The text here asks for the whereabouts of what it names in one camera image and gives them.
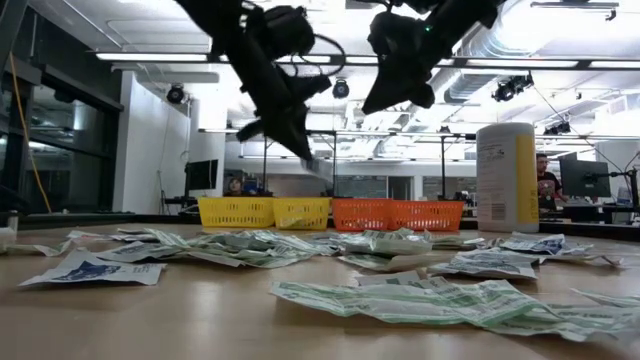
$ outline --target computer monitor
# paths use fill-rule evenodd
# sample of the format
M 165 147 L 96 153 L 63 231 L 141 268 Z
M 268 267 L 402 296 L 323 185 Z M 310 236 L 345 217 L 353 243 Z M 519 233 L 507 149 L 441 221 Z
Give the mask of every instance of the computer monitor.
M 186 172 L 188 190 L 214 189 L 218 175 L 218 160 L 189 163 Z
M 564 195 L 611 197 L 608 174 L 606 162 L 560 160 Z

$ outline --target man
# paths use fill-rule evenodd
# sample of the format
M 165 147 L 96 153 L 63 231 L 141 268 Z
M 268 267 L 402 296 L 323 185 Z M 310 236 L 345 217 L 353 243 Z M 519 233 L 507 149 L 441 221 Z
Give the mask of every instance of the man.
M 562 195 L 562 185 L 555 175 L 547 171 L 549 159 L 545 154 L 536 154 L 536 167 L 538 172 L 538 207 L 541 210 L 555 211 L 555 198 L 563 201 L 569 200 L 568 197 Z

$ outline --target white cylindrical container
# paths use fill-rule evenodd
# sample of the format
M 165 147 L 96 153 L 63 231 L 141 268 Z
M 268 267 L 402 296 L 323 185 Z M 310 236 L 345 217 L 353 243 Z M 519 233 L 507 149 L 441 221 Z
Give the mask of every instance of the white cylindrical container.
M 504 123 L 477 134 L 478 229 L 538 232 L 535 133 L 527 123 Z

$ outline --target table surface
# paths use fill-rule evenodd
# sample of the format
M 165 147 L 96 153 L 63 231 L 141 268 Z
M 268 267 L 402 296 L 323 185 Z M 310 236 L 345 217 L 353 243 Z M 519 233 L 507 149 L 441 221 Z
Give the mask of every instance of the table surface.
M 195 235 L 196 225 L 85 227 L 113 234 L 143 226 Z M 56 244 L 70 229 L 25 231 L 19 243 Z M 475 231 L 464 231 L 473 238 Z M 640 246 L 613 240 L 569 238 L 593 243 L 597 252 L 624 254 L 627 267 L 547 263 L 537 282 L 513 282 L 542 301 L 593 304 L 571 288 L 613 295 L 637 294 Z M 118 243 L 88 242 L 90 250 Z M 572 343 L 557 336 L 515 337 L 471 326 L 386 324 L 355 316 L 341 318 L 278 300 L 273 281 L 357 285 L 370 272 L 330 257 L 314 257 L 266 270 L 207 262 L 171 262 L 156 286 L 16 285 L 44 273 L 64 256 L 0 258 L 0 351 L 2 359 L 636 359 L 640 343 L 621 348 Z M 459 283 L 476 281 L 451 279 Z

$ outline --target orange basket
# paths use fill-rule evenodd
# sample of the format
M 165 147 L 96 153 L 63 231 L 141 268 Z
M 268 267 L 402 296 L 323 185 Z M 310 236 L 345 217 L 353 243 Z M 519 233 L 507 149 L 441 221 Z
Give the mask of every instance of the orange basket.
M 333 223 L 340 231 L 387 230 L 391 199 L 333 199 Z
M 458 231 L 464 201 L 393 201 L 389 228 Z

